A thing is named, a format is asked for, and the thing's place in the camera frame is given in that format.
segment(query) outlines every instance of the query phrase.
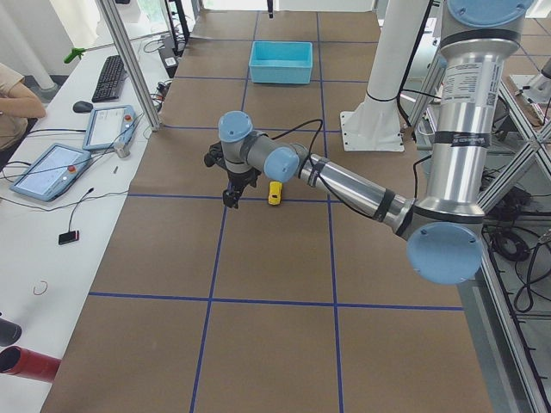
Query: white table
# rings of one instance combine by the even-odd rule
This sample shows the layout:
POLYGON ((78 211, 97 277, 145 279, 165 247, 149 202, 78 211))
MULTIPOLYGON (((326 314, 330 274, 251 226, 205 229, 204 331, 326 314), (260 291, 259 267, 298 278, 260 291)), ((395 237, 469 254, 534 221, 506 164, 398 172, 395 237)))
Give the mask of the white table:
MULTIPOLYGON (((139 49, 139 64, 150 92, 154 92, 157 82, 168 77, 158 54, 141 50, 149 40, 136 40, 133 46, 135 51, 139 49)), ((90 115, 73 113, 72 105, 80 100, 90 101, 103 62, 112 54, 116 54, 113 46, 87 52, 48 105, 47 117, 39 120, 34 129, 85 129, 90 115)), ((119 101, 98 103, 95 107, 119 104, 132 105, 137 115, 142 112, 130 79, 125 81, 119 101)), ((53 208, 78 201, 89 188, 94 188, 90 197, 126 191, 145 151, 149 131, 147 119, 142 119, 134 133, 129 157, 120 159, 114 153, 101 157, 55 201, 40 202, 16 194, 9 190, 10 182, 6 180, 0 180, 0 196, 53 208)), ((33 162, 54 142, 81 148, 83 138, 82 133, 31 134, 12 161, 33 162)), ((12 176, 23 169, 7 167, 5 171, 12 176)), ((72 206, 46 213, 0 200, 0 311, 3 317, 22 327, 22 337, 15 345, 63 357, 125 198, 116 195, 82 202, 71 224, 72 229, 80 230, 80 240, 61 246, 58 235, 67 231, 72 206)), ((0 374, 0 411, 37 413, 50 386, 0 374)))

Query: light blue plastic basket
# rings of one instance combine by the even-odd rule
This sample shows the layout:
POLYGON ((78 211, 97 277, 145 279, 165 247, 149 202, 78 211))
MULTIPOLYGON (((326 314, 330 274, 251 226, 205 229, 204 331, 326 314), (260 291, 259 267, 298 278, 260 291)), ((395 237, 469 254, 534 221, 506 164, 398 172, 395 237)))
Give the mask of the light blue plastic basket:
POLYGON ((310 83, 312 43, 304 41, 254 41, 251 79, 254 83, 310 83))

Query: computer mouse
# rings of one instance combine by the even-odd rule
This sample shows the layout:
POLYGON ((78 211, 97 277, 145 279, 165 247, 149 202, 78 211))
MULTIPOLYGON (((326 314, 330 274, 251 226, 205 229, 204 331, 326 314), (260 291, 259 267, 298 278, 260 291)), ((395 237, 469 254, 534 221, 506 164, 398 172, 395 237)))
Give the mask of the computer mouse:
POLYGON ((86 101, 78 101, 72 105, 72 110, 76 114, 87 114, 88 112, 91 112, 93 108, 94 105, 86 101))

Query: blue framed tablet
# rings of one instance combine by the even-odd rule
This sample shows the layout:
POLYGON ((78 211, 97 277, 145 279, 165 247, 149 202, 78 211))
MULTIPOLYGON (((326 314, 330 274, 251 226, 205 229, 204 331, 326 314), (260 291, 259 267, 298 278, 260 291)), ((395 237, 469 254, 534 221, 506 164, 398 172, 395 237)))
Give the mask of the blue framed tablet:
POLYGON ((113 148, 117 141, 127 145, 136 128, 135 118, 136 114, 130 105, 92 109, 83 149, 104 151, 113 148))
POLYGON ((91 155, 88 151, 53 144, 9 189, 37 200, 54 200, 69 189, 90 162, 91 155))

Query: yellow object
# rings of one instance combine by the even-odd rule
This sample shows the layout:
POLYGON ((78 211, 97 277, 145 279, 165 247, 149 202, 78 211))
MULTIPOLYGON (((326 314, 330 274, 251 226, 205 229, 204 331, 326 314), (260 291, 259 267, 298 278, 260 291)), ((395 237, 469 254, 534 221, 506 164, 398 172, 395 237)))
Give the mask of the yellow object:
POLYGON ((279 205, 282 201, 282 189, 283 184, 278 181, 272 181, 269 183, 269 195, 268 203, 270 205, 279 205))

